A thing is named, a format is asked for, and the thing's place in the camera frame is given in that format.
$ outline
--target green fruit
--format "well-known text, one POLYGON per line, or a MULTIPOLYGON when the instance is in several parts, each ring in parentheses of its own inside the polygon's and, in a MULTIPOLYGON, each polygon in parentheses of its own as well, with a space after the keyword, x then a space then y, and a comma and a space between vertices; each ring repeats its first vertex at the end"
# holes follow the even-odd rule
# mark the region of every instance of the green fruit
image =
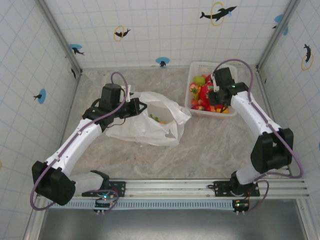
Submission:
POLYGON ((195 76, 193 82, 198 86, 203 86, 206 84, 206 79, 203 76, 195 76))

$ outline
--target white basket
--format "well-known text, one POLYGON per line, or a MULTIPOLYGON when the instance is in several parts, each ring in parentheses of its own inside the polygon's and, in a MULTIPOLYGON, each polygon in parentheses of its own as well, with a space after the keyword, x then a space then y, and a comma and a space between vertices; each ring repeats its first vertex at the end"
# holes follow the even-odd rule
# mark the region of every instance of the white basket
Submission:
MULTIPOLYGON (((188 77, 188 83, 186 86, 186 92, 185 92, 185 101, 184 106, 191 112, 194 116, 208 116, 208 117, 214 117, 214 118, 226 118, 226 117, 233 117, 237 114, 237 111, 234 110, 231 106, 229 106, 229 113, 219 113, 219 112, 211 112, 211 111, 201 111, 201 110, 195 110, 191 109, 191 100, 195 98, 195 96, 192 95, 192 93, 189 90, 189 86, 191 83, 194 82, 194 77, 201 76, 201 75, 209 75, 212 74, 218 66, 219 63, 215 62, 205 62, 205 61, 195 61, 191 63, 190 70, 189 70, 189 77, 188 77)), ((223 64, 219 68, 230 68, 230 72, 232 75, 232 78, 234 79, 234 82, 238 82, 238 74, 237 69, 235 66, 223 64)))

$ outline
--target blue circle sticker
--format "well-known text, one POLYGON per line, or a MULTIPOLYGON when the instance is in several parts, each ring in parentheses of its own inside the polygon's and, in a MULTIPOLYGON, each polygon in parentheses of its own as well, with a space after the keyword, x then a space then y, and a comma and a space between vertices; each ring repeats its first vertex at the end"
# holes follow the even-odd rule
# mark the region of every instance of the blue circle sticker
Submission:
POLYGON ((46 90, 44 88, 41 89, 39 92, 39 95, 41 95, 41 97, 38 98, 38 102, 40 104, 43 104, 45 102, 46 96, 47 96, 46 90))

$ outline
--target yellow ring sticker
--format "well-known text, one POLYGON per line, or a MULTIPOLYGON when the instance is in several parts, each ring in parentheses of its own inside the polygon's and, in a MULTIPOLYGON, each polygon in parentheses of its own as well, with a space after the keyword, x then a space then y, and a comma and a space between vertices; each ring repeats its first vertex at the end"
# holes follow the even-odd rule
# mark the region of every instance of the yellow ring sticker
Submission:
POLYGON ((71 71, 71 63, 68 62, 68 66, 66 67, 66 69, 68 70, 68 73, 69 74, 72 74, 72 71, 71 71))
POLYGON ((120 25, 118 26, 115 30, 114 30, 114 33, 113 33, 113 39, 117 42, 120 42, 123 38, 124 38, 124 34, 125 34, 125 27, 120 25), (121 35, 121 38, 120 39, 116 39, 116 32, 119 28, 122 28, 122 35, 121 35))
POLYGON ((315 57, 314 57, 314 55, 313 55, 312 53, 310 53, 310 54, 311 54, 312 60, 311 60, 310 66, 308 66, 307 68, 304 68, 304 62, 305 62, 305 59, 307 58, 307 56, 305 55, 305 56, 302 58, 301 69, 302 69, 303 71, 308 71, 308 70, 311 68, 312 64, 314 64, 315 57))
POLYGON ((214 21, 212 21, 212 20, 213 20, 213 19, 212 19, 213 10, 214 10, 215 5, 217 5, 217 4, 220 4, 222 7, 224 6, 221 2, 217 1, 217 2, 215 2, 215 3, 212 5, 212 7, 211 7, 210 19, 211 19, 211 24, 212 24, 212 26, 215 26, 215 27, 220 26, 220 25, 224 22, 224 20, 225 20, 225 17, 223 17, 223 18, 222 18, 222 21, 221 21, 219 24, 214 24, 214 21))

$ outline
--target metal pole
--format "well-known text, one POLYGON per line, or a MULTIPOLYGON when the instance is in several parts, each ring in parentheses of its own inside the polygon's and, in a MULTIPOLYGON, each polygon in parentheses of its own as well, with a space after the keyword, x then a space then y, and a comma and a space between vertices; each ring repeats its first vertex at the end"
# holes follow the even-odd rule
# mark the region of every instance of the metal pole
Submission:
POLYGON ((267 62, 271 52, 275 48, 277 42, 279 41, 280 37, 282 36, 283 32, 288 26, 289 20, 291 19, 292 15, 294 14, 295 10, 297 9, 298 4, 301 0, 290 0, 287 9, 285 10, 283 17, 275 29, 275 32, 269 41, 259 63, 258 63, 258 70, 260 70, 267 62))
POLYGON ((50 12, 48 5, 45 3, 45 0, 34 0, 35 3, 38 5, 40 10, 42 11, 42 15, 44 16, 45 20, 51 27, 51 30, 53 31, 53 34, 56 36, 58 39, 58 42, 60 43, 64 53, 66 54, 66 57, 70 61, 70 64, 72 66, 72 69, 80 75, 81 73, 81 67, 72 52, 71 48, 69 47, 68 42, 66 41, 63 33, 61 32, 54 16, 50 12))

